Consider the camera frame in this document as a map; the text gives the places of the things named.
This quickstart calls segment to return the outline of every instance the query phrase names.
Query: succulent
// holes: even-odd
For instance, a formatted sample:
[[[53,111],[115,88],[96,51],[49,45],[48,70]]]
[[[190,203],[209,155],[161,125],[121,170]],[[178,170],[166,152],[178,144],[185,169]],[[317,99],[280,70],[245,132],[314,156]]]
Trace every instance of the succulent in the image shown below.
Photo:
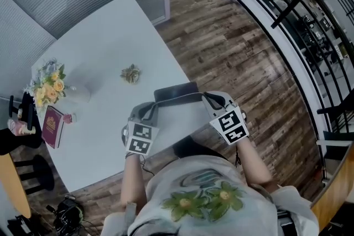
[[[134,64],[131,64],[130,67],[122,70],[121,78],[128,83],[137,83],[139,80],[139,74],[140,70]]]

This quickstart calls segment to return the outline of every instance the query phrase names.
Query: yellow flower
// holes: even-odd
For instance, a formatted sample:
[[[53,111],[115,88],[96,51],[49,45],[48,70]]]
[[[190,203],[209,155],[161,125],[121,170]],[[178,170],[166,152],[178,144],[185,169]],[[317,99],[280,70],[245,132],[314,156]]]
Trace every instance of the yellow flower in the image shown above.
[[[45,87],[38,88],[35,92],[35,97],[37,100],[43,99],[45,96]]]
[[[50,99],[51,102],[55,102],[56,98],[58,97],[58,93],[55,91],[55,89],[47,83],[45,83],[43,87],[45,87],[46,96]]]
[[[61,92],[64,89],[64,82],[58,79],[54,82],[53,87],[57,92]]]
[[[59,71],[53,72],[53,74],[51,74],[51,79],[53,81],[56,81],[57,79],[59,79]]]

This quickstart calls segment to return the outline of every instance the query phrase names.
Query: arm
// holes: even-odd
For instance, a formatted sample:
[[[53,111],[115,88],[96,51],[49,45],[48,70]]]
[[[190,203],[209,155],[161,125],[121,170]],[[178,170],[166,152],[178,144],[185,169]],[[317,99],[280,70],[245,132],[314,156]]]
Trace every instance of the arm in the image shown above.
[[[240,140],[237,149],[247,183],[261,185],[269,193],[276,191],[279,188],[277,183],[249,139]]]
[[[128,203],[136,203],[139,213],[147,203],[139,155],[133,154],[126,158],[123,174],[121,204],[125,209]]]

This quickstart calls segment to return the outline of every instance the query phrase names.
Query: white table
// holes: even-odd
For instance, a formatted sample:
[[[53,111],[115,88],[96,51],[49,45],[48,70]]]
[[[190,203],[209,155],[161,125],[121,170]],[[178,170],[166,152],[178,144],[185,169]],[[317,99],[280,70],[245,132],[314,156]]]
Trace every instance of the white table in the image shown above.
[[[42,55],[32,73],[53,57],[65,64],[66,83],[91,92],[88,103],[62,99],[54,105],[77,116],[77,123],[64,125],[59,148],[47,146],[69,192],[123,171],[121,129],[132,108],[154,101],[157,89],[189,82],[135,0],[114,0],[79,22]],[[119,77],[130,64],[142,71],[136,85]],[[150,155],[208,122],[202,102],[160,109],[160,132]]]

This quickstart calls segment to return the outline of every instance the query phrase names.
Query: green leaf print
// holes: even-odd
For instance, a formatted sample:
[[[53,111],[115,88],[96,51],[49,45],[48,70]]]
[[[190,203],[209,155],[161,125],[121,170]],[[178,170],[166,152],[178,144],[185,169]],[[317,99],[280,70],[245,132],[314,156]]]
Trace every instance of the green leaf print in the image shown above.
[[[206,193],[212,197],[211,201],[205,206],[211,209],[209,212],[209,220],[219,220],[231,207],[234,211],[239,211],[243,207],[243,202],[239,199],[242,192],[230,185],[230,183],[222,181],[221,189],[210,188]]]
[[[208,203],[207,197],[199,197],[198,191],[191,192],[174,192],[171,194],[172,198],[163,201],[162,208],[172,209],[171,218],[174,222],[179,221],[186,214],[194,217],[204,219],[201,208]]]

